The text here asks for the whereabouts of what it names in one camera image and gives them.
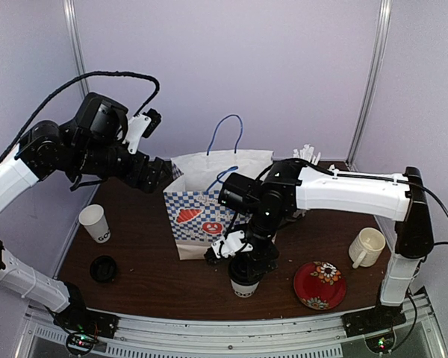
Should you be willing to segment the blue checkered paper bag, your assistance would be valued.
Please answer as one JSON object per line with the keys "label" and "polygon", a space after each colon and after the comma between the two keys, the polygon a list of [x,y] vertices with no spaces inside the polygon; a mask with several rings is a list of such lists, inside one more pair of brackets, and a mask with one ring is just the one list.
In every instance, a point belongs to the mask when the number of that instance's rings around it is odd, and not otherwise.
{"label": "blue checkered paper bag", "polygon": [[211,244],[220,239],[233,220],[234,211],[219,204],[225,179],[233,173],[256,178],[273,163],[270,150],[239,149],[243,121],[233,149],[185,154],[171,159],[172,183],[164,190],[164,200],[180,260],[202,260]]}

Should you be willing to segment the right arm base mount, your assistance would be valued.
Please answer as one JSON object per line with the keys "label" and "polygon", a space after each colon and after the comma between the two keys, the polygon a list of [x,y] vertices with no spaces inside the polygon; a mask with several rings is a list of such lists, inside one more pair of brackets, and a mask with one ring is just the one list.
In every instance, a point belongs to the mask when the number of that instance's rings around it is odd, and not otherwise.
{"label": "right arm base mount", "polygon": [[406,323],[402,306],[403,303],[397,306],[383,304],[378,298],[374,307],[343,314],[341,319],[346,336],[366,335]]}

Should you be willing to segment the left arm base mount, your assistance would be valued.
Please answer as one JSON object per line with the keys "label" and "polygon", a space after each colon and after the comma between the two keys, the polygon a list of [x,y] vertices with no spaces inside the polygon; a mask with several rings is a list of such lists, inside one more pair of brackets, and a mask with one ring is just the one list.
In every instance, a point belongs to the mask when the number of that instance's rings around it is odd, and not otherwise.
{"label": "left arm base mount", "polygon": [[117,315],[88,309],[81,296],[70,297],[69,306],[54,317],[62,328],[108,339],[115,336],[119,323]]}

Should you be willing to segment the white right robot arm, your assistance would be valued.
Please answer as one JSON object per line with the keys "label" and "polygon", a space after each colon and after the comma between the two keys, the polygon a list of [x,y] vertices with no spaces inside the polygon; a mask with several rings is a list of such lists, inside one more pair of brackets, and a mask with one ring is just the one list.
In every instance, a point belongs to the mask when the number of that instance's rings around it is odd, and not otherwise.
{"label": "white right robot arm", "polygon": [[248,279],[260,279],[275,268],[278,251],[272,242],[281,221],[297,210],[339,210],[382,216],[395,223],[396,242],[379,304],[368,323],[381,330],[396,318],[418,263],[434,248],[432,223],[420,171],[372,175],[324,169],[290,158],[267,167],[256,178],[232,172],[218,202],[250,220],[239,238],[228,236],[213,247],[218,258],[243,257]]}

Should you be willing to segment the black plastic cup lid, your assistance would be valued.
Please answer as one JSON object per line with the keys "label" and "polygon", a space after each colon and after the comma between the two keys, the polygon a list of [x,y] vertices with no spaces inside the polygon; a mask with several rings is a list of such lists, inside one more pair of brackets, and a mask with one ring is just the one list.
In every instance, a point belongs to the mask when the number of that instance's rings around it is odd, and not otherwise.
{"label": "black plastic cup lid", "polygon": [[241,286],[252,286],[259,283],[264,274],[249,274],[249,267],[245,260],[234,257],[228,264],[228,276],[230,280]]}

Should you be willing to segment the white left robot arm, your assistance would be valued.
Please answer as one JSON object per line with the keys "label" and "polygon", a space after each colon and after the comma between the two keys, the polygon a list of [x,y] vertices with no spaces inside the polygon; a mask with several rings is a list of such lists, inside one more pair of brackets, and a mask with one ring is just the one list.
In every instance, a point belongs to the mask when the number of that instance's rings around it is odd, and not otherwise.
{"label": "white left robot arm", "polygon": [[[0,213],[56,171],[65,173],[72,190],[84,185],[83,175],[95,175],[101,181],[115,177],[131,188],[153,192],[165,169],[164,161],[150,160],[137,147],[159,126],[162,116],[155,109],[132,117],[127,113],[127,107],[119,102],[90,92],[68,122],[59,125],[44,120],[20,136],[0,160]],[[77,286],[21,263],[1,240],[0,284],[63,315],[77,331],[85,331],[93,323]]]}

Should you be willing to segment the white paper coffee cup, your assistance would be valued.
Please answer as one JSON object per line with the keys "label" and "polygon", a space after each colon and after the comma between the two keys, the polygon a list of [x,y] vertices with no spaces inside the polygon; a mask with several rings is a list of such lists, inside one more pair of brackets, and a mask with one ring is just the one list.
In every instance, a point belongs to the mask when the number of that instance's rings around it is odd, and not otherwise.
{"label": "white paper coffee cup", "polygon": [[249,298],[251,297],[256,289],[258,288],[259,282],[253,284],[240,284],[236,281],[231,280],[231,287],[234,294],[239,298]]}

